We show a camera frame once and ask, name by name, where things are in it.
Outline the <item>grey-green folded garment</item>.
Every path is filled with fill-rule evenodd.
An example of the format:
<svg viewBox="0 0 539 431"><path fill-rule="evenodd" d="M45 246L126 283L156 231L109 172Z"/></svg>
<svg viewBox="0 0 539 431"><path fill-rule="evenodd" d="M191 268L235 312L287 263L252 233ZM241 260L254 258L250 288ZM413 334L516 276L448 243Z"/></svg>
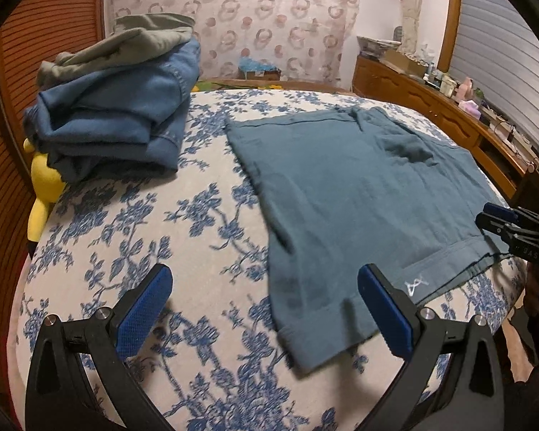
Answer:
<svg viewBox="0 0 539 431"><path fill-rule="evenodd" d="M120 17L109 37L79 52L60 52L54 60L44 60L37 87L43 91L100 70L156 59L189 42L194 25L193 18L175 13Z"/></svg>

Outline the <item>blue denim jeans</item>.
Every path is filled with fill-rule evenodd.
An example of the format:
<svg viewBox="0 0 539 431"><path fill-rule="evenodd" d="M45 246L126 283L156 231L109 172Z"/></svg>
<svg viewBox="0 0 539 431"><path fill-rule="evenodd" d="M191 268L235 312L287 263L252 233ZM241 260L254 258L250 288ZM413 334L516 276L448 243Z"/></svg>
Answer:
<svg viewBox="0 0 539 431"><path fill-rule="evenodd" d="M66 183L174 173L199 62L192 38L156 59L46 89L24 113L26 137Z"/></svg>

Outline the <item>yellow plush toy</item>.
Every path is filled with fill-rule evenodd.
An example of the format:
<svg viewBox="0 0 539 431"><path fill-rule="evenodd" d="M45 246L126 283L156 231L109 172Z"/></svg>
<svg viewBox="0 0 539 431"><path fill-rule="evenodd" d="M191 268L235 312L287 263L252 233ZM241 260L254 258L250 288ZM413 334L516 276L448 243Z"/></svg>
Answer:
<svg viewBox="0 0 539 431"><path fill-rule="evenodd" d="M28 242L38 243L45 229L48 216L65 190L60 173L48 165L48 154L38 152L29 139L23 143L24 151L32 155L31 180L36 199L32 206L27 226Z"/></svg>

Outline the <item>wooden sideboard cabinet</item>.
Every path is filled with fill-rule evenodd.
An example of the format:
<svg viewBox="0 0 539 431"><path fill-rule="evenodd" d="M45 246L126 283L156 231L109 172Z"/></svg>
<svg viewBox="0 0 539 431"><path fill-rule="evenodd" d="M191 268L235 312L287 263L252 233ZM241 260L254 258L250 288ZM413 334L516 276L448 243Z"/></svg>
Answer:
<svg viewBox="0 0 539 431"><path fill-rule="evenodd" d="M356 59L353 91L426 116L454 143L471 152L508 203L539 207L539 172L529 172L491 129L458 108L453 100L367 56Z"/></svg>

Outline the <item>teal pants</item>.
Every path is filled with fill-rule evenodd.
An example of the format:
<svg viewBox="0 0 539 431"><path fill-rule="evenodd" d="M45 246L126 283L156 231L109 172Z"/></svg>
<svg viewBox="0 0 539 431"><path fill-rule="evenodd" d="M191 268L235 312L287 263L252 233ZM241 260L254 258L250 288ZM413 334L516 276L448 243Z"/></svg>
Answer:
<svg viewBox="0 0 539 431"><path fill-rule="evenodd" d="M424 302L508 254L476 226L497 197L470 152L379 107L231 121L226 133L268 227L278 338L303 372L376 332L363 266Z"/></svg>

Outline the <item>cardboard box with blue bag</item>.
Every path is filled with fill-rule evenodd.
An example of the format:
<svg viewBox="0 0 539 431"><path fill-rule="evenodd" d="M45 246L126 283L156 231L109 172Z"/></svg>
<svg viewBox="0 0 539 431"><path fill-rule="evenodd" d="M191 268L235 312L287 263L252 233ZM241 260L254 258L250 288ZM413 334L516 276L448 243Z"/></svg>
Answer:
<svg viewBox="0 0 539 431"><path fill-rule="evenodd" d="M238 76L250 81L279 81L281 70L270 63L243 56L239 59Z"/></svg>

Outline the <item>cardboard box on cabinet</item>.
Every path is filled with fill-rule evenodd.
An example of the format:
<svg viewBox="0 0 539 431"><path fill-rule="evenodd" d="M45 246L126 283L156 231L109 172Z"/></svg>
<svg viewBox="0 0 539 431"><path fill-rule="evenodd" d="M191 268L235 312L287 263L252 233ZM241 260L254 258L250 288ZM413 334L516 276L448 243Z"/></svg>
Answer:
<svg viewBox="0 0 539 431"><path fill-rule="evenodd" d="M381 58L381 62L395 71L423 78L428 65L424 61L412 59L396 49L388 49Z"/></svg>

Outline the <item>pink circle pattern curtain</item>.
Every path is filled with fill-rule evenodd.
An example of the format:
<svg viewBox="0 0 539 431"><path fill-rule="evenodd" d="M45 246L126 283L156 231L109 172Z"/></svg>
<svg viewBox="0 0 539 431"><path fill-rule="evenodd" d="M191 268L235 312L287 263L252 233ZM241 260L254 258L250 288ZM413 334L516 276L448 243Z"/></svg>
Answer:
<svg viewBox="0 0 539 431"><path fill-rule="evenodd" d="M338 86L359 0L106 0L107 19L177 13L194 19L204 78L234 78L241 59L283 79Z"/></svg>

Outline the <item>brown louvered wardrobe door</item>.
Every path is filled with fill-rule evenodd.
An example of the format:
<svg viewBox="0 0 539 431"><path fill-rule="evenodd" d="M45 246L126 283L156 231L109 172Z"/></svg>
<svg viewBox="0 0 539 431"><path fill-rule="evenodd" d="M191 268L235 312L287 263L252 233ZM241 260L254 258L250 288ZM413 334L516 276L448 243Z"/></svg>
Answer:
<svg viewBox="0 0 539 431"><path fill-rule="evenodd" d="M10 313L34 202L22 114L36 99L41 62L94 44L103 27L103 0L0 0L0 407L9 417Z"/></svg>

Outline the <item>pink tissue pack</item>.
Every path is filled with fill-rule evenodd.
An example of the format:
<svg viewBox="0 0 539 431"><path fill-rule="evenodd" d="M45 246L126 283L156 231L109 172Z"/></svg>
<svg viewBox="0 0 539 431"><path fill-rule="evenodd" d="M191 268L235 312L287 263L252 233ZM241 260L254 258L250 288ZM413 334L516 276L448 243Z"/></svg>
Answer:
<svg viewBox="0 0 539 431"><path fill-rule="evenodd" d="M479 120L481 118L481 111L479 110L479 105L473 100L462 100L457 106L459 106L462 111L468 113L468 115L471 115L471 117L475 118L476 120Z"/></svg>

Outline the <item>blue floral bed sheet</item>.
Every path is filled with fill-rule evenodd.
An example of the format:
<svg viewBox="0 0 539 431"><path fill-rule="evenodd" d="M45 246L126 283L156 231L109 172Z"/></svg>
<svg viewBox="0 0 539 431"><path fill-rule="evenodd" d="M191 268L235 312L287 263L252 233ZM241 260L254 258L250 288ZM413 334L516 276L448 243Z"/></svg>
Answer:
<svg viewBox="0 0 539 431"><path fill-rule="evenodd" d="M17 409L42 320L113 306L157 263L174 288L127 365L179 430L352 430L400 368L374 337L305 377L277 342L268 303L268 233L227 145L245 121L372 101L321 92L197 92L178 175L84 182L52 211L22 270L9 333Z"/></svg>

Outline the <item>pink bottle on cabinet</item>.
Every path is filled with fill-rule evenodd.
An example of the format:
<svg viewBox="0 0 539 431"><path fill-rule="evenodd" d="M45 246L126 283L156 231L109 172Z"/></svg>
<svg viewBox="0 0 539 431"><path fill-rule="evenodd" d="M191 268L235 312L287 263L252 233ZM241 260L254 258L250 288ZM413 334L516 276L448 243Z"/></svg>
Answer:
<svg viewBox="0 0 539 431"><path fill-rule="evenodd" d="M457 87L456 99L457 102L471 100L473 97L473 81L466 77Z"/></svg>

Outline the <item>grey roller window blind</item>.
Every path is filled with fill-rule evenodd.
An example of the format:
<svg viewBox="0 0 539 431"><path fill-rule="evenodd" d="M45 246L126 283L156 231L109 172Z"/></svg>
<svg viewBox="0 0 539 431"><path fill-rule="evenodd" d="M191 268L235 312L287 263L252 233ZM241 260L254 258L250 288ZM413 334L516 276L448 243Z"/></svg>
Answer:
<svg viewBox="0 0 539 431"><path fill-rule="evenodd" d="M472 79L539 149L539 40L508 0L461 0L450 73Z"/></svg>

